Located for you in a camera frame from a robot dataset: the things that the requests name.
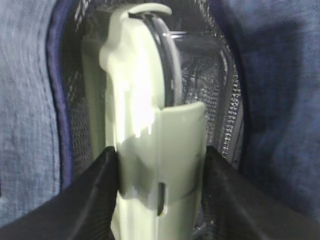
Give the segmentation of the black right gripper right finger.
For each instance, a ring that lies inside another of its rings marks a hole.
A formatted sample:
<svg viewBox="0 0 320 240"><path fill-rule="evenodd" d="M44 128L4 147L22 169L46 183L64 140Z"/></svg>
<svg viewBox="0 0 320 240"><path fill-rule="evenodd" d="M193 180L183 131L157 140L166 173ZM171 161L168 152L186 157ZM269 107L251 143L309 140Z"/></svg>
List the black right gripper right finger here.
<svg viewBox="0 0 320 240"><path fill-rule="evenodd" d="M207 240L318 240L320 224L269 197L207 146L202 178Z"/></svg>

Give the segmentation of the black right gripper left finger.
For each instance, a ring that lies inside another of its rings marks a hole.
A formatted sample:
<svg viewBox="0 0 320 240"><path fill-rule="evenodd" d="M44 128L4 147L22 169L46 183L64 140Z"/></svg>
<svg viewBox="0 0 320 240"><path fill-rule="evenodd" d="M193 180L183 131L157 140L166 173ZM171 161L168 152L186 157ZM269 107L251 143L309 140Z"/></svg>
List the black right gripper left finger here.
<svg viewBox="0 0 320 240"><path fill-rule="evenodd" d="M107 147L52 200L0 229L2 240L111 240L118 155Z"/></svg>

